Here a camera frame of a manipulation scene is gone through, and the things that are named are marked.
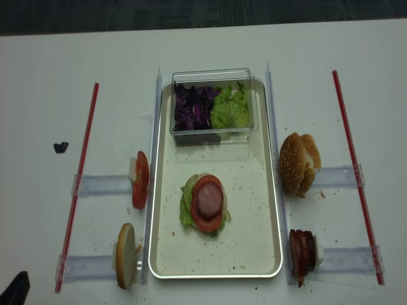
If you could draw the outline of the tomato slice on stack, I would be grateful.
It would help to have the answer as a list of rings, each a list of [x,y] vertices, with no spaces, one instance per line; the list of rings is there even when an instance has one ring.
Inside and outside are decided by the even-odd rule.
[[[195,184],[192,192],[192,199],[191,199],[191,214],[193,216],[193,220],[195,221],[195,224],[198,226],[198,228],[206,233],[211,233],[213,231],[216,231],[219,229],[222,221],[222,209],[223,206],[218,214],[216,214],[213,218],[207,219],[202,217],[199,214],[198,208],[197,208],[197,194],[199,189],[206,183],[215,183],[221,190],[222,190],[222,185],[220,183],[220,180],[216,178],[213,175],[204,175],[203,177],[199,178],[197,183]]]

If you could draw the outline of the upright tomato slices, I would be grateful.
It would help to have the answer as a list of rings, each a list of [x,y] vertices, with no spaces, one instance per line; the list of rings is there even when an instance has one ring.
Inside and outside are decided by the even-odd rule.
[[[146,155],[138,151],[135,162],[135,182],[133,183],[132,204],[141,210],[146,204],[149,183],[149,164]]]

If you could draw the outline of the sliced meat patties row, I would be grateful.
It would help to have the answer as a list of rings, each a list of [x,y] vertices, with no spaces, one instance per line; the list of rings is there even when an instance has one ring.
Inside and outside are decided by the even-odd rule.
[[[311,231],[291,229],[289,232],[289,248],[292,273],[298,278],[301,287],[304,277],[317,265],[317,243]]]

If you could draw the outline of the clear plastic salad box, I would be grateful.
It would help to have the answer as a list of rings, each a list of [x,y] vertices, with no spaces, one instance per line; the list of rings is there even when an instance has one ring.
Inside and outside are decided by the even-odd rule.
[[[231,86],[234,91],[237,90],[237,81],[245,86],[248,108],[249,124],[245,128],[227,128],[209,130],[190,130],[174,131],[174,109],[176,105],[176,95],[174,84],[181,83],[185,88],[192,86],[211,86],[221,89]],[[255,93],[254,74],[248,68],[221,69],[211,71],[193,71],[193,72],[175,72],[172,75],[172,96],[171,96],[171,119],[169,131],[174,141],[179,146],[196,146],[220,144],[222,142],[245,142],[249,140],[251,132],[257,129],[257,97]]]

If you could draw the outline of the ham slice on stack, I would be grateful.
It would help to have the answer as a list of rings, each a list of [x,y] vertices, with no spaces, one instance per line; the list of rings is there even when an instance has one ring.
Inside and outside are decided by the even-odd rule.
[[[207,219],[218,214],[223,206],[223,192],[215,183],[206,183],[198,191],[197,208]]]

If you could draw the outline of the shredded purple cabbage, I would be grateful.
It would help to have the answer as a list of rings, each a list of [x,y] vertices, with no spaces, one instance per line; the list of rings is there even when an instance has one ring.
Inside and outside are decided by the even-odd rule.
[[[192,86],[185,88],[174,84],[176,105],[174,109],[174,131],[209,130],[212,128],[210,113],[215,98],[221,93],[220,87]]]

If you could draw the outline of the upright bottom bun slice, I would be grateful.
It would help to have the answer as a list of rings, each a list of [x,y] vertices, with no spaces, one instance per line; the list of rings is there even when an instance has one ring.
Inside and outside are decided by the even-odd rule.
[[[122,225],[116,247],[116,279],[121,289],[131,286],[135,266],[135,233],[131,223]]]

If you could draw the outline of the left red strip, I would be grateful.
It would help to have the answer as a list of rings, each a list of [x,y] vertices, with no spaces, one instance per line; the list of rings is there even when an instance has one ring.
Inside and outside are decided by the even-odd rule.
[[[76,205],[77,205],[77,200],[78,200],[78,189],[81,184],[83,168],[85,165],[86,151],[87,151],[88,141],[89,141],[90,132],[91,132],[91,128],[92,128],[92,121],[93,121],[93,115],[95,112],[98,91],[99,91],[99,84],[95,83],[94,88],[93,88],[92,101],[90,104],[90,110],[88,113],[86,130],[85,130],[85,135],[84,135],[84,139],[83,139],[83,145],[82,145],[82,149],[81,149],[81,156],[79,159],[78,170],[77,170],[76,175],[74,176],[74,181],[73,181],[73,185],[72,185],[72,200],[71,200],[71,207],[70,207],[70,211],[69,211],[69,218],[67,221],[66,234],[65,234],[65,238],[64,238],[64,246],[63,246],[62,254],[59,258],[59,262],[58,262],[58,266],[57,266],[57,273],[56,273],[56,277],[55,277],[55,281],[56,281],[55,293],[56,294],[60,293],[62,284],[63,284],[66,259],[67,259],[67,255],[68,255],[68,251],[69,251],[72,226],[73,226],[73,222],[74,222],[74,216],[75,216]]]

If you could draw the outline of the red strip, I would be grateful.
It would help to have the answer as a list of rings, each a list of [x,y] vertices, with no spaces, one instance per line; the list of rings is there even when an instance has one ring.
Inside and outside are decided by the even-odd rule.
[[[381,265],[379,249],[377,248],[377,244],[375,241],[375,235],[374,235],[373,227],[371,224],[368,204],[367,204],[366,195],[364,192],[364,184],[362,183],[362,178],[363,178],[362,170],[361,170],[361,167],[359,166],[359,162],[357,160],[357,156],[355,153],[354,143],[353,143],[353,139],[352,139],[350,125],[348,122],[347,111],[346,111],[346,107],[345,107],[345,103],[344,103],[344,99],[343,99],[343,94],[341,91],[341,84],[340,84],[337,70],[333,70],[332,75],[333,75],[336,95],[337,95],[338,103],[339,103],[339,107],[340,107],[340,112],[341,112],[341,116],[342,116],[342,121],[343,121],[344,129],[345,129],[345,135],[347,138],[348,149],[349,149],[350,158],[352,161],[352,167],[354,168],[354,175],[355,175],[355,179],[357,181],[357,190],[358,190],[359,199],[361,202],[362,214],[364,217],[364,223],[366,226],[366,232],[368,235],[369,245],[371,247],[373,264],[376,269],[376,278],[377,278],[377,282],[379,285],[384,285],[385,279],[384,279],[384,275],[383,275],[383,267]]]
[[[84,135],[84,139],[83,139],[83,145],[82,145],[82,149],[81,149],[81,156],[79,159],[78,170],[77,170],[76,175],[74,176],[74,181],[73,181],[73,185],[72,185],[72,200],[71,200],[71,207],[70,207],[70,211],[69,211],[69,218],[67,221],[66,234],[65,234],[65,238],[64,238],[64,246],[63,246],[62,254],[59,258],[59,262],[58,262],[58,266],[57,266],[57,273],[56,273],[56,277],[55,277],[55,281],[56,281],[55,293],[56,294],[60,293],[62,284],[63,284],[66,259],[67,259],[67,255],[68,255],[68,251],[69,251],[72,226],[73,226],[73,222],[74,222],[74,216],[75,216],[76,205],[77,205],[77,200],[78,200],[78,189],[81,184],[83,168],[85,165],[86,151],[87,151],[88,141],[89,141],[90,132],[91,132],[91,128],[92,128],[92,121],[93,121],[93,115],[95,112],[98,91],[99,91],[99,84],[95,83],[94,88],[93,88],[92,101],[90,104],[90,110],[88,113],[86,130],[85,130],[85,135]]]

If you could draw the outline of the upper right clear holder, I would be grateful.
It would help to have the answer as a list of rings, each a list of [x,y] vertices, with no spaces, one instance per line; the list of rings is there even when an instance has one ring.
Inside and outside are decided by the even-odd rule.
[[[324,167],[316,172],[314,188],[358,188],[364,187],[361,165]]]

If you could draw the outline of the lower left clear holder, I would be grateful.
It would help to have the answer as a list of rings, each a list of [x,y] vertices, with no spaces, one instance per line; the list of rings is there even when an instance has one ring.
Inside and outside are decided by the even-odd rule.
[[[128,271],[118,271],[117,246],[112,245],[109,255],[60,255],[55,281],[117,280],[118,275],[128,275]]]

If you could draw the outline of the lower right clear holder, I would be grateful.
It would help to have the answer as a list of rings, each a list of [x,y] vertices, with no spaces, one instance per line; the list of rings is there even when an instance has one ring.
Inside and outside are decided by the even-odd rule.
[[[382,273],[380,247],[326,248],[314,235],[317,273]]]

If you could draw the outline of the right red strip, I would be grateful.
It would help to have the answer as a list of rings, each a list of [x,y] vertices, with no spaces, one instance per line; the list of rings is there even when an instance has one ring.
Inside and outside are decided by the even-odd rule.
[[[347,138],[348,149],[349,149],[350,158],[352,161],[352,167],[354,168],[354,175],[355,175],[355,179],[357,181],[357,190],[358,190],[359,199],[361,202],[362,214],[364,217],[364,223],[366,226],[366,232],[368,235],[369,245],[371,247],[373,264],[376,269],[376,278],[377,278],[377,282],[379,285],[384,285],[385,279],[384,279],[384,275],[383,275],[383,267],[381,265],[379,249],[377,248],[377,244],[375,241],[375,235],[374,235],[373,227],[371,224],[368,204],[367,204],[366,195],[364,192],[364,184],[362,183],[362,178],[363,178],[362,170],[361,170],[361,167],[359,166],[359,162],[357,160],[357,156],[355,153],[354,143],[353,143],[353,139],[352,139],[350,125],[348,122],[347,111],[346,111],[346,107],[345,107],[345,103],[344,103],[344,99],[343,99],[343,94],[341,91],[341,84],[340,84],[337,70],[333,70],[332,75],[333,75],[336,95],[337,95],[338,103],[339,103],[339,107],[340,107],[340,112],[341,112],[341,116],[342,116],[342,121],[343,121],[344,129],[345,129],[345,135]]]

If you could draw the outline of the black object at edge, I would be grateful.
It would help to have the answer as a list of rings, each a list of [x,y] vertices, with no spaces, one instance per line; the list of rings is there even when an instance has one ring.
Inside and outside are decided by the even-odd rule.
[[[24,305],[31,284],[27,271],[21,271],[0,296],[0,305]]]

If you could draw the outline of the left clear divider rail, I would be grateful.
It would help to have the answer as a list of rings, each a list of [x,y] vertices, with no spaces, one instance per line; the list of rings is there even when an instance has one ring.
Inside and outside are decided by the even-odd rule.
[[[158,134],[160,131],[160,111],[162,102],[162,73],[160,67],[158,68],[158,75],[155,84],[155,103],[153,113],[153,129],[151,136],[151,153],[149,159],[149,186],[148,186],[148,200],[146,207],[146,221],[144,229],[144,247],[142,253],[142,268],[141,268],[141,285],[148,282],[149,266],[149,242],[151,241],[151,223],[153,217],[153,203],[154,203],[154,189],[155,189],[155,173],[156,173],[156,157]]]

